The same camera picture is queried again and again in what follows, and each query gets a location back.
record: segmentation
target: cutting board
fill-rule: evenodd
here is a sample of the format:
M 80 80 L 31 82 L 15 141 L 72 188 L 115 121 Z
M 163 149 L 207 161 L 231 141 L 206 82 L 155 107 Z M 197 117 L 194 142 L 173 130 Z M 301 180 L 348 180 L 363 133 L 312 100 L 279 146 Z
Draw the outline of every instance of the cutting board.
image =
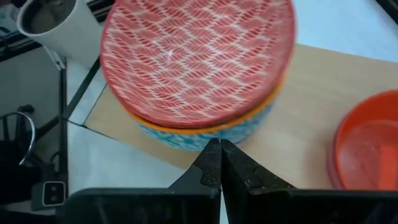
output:
M 397 87 L 398 64 L 296 45 L 274 109 L 241 149 L 298 188 L 331 188 L 326 158 L 339 123 L 361 100 Z M 198 155 L 142 133 L 108 88 L 85 124 L 181 168 Z

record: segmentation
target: red patterned bowl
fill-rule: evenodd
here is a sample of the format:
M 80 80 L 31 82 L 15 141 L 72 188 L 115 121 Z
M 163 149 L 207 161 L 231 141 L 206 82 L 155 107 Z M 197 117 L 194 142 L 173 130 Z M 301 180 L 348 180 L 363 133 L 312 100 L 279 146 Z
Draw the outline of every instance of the red patterned bowl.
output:
M 214 126 L 266 98 L 294 37 L 290 0 L 120 0 L 101 65 L 130 113 L 174 128 Z

